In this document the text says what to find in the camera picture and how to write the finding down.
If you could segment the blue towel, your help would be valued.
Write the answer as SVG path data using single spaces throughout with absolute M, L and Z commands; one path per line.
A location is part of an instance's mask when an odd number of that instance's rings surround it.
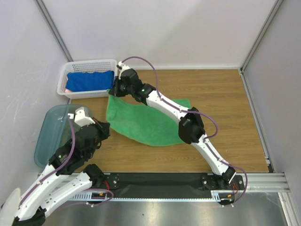
M 65 88 L 72 92 L 107 90 L 113 86 L 114 74 L 114 71 L 68 73 Z

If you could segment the green towel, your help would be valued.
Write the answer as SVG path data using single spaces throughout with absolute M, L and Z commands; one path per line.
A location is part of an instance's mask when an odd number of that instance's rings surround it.
M 106 121 L 111 129 L 129 139 L 150 146 L 183 144 L 178 136 L 178 123 L 144 104 L 130 104 L 109 95 Z

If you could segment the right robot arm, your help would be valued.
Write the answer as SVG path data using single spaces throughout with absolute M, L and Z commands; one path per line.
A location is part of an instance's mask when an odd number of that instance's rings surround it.
M 178 124 L 179 138 L 196 148 L 207 161 L 217 185 L 221 189 L 228 189 L 233 185 L 236 170 L 210 142 L 198 109 L 195 107 L 189 109 L 168 99 L 157 88 L 143 83 L 134 69 L 128 66 L 117 68 L 119 75 L 115 76 L 109 94 L 116 97 L 131 95 L 137 102 L 157 109 L 171 118 Z

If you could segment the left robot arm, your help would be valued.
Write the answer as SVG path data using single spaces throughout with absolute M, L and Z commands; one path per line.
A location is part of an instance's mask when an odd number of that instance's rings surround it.
M 104 173 L 96 164 L 87 165 L 72 181 L 57 186 L 91 159 L 102 141 L 110 136 L 110 123 L 92 123 L 74 130 L 70 123 L 71 138 L 49 159 L 43 172 L 21 196 L 14 226 L 41 226 L 46 218 L 74 195 L 86 189 L 98 189 L 105 180 Z

